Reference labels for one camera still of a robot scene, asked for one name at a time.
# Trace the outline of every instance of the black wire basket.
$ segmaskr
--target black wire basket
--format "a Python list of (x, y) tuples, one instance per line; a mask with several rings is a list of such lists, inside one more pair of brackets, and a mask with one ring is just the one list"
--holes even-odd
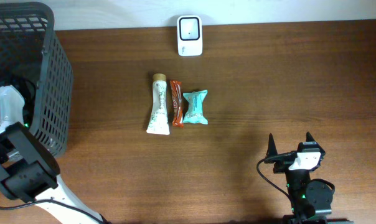
[[(61, 156), (67, 148), (73, 72), (55, 35), (54, 14), (45, 4), (0, 4), (4, 79), (25, 98), (24, 125), (53, 156)], [(8, 156), (20, 159), (15, 150)]]

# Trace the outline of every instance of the teal wrapper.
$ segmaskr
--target teal wrapper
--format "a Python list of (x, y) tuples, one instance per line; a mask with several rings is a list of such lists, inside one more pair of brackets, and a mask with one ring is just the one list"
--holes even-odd
[(207, 90), (192, 93), (183, 93), (184, 98), (188, 101), (188, 111), (184, 116), (183, 123), (191, 124), (207, 124), (206, 118), (203, 116), (202, 103), (207, 95)]

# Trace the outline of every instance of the white plastic device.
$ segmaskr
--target white plastic device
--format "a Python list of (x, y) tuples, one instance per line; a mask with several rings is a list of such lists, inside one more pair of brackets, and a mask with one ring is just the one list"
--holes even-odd
[(0, 87), (0, 134), (16, 122), (24, 124), (24, 105), (24, 98), (12, 85)]
[[(61, 175), (57, 176), (58, 187), (56, 189), (47, 189), (38, 196), (36, 200), (52, 199), (58, 202), (64, 203), (66, 205), (79, 208), (93, 215), (97, 219), (102, 221), (102, 217), (98, 212), (94, 212), (89, 209), (78, 197), (70, 191), (70, 189), (63, 182)], [(80, 213), (78, 211), (65, 208), (63, 206), (54, 203), (40, 203), (36, 206), (43, 208), (54, 216), (58, 221), (63, 224), (98, 224), (94, 219), (88, 217), (87, 215)]]
[(178, 54), (197, 56), (203, 51), (202, 20), (199, 16), (180, 16), (177, 19)]
[(320, 152), (298, 152), (297, 158), (294, 160), (293, 164), (289, 166), (289, 170), (311, 170), (318, 164), (320, 157)]

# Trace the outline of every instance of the wood grain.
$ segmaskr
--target wood grain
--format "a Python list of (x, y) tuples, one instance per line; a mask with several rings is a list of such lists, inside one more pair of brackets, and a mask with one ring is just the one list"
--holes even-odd
[[(58, 160), (72, 191), (113, 223), (279, 218), (289, 202), (255, 164), (269, 133), (287, 152), (310, 131), (327, 153), (311, 176), (336, 185), (330, 217), (376, 223), (376, 21), (203, 32), (200, 57), (178, 56), (170, 27), (57, 32), (75, 75), (68, 150)], [(183, 92), (209, 91), (209, 125), (145, 132), (157, 72)], [(284, 186), (271, 165), (261, 169)], [(0, 194), (1, 205), (18, 203)], [(0, 223), (57, 221), (34, 207), (0, 212)]]

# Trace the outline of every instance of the gold cap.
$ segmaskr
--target gold cap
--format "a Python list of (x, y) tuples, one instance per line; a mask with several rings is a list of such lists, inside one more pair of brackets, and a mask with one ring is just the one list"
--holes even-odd
[(153, 75), (152, 79), (153, 81), (158, 81), (158, 80), (166, 81), (166, 75), (161, 74), (161, 73), (156, 73), (155, 75)]

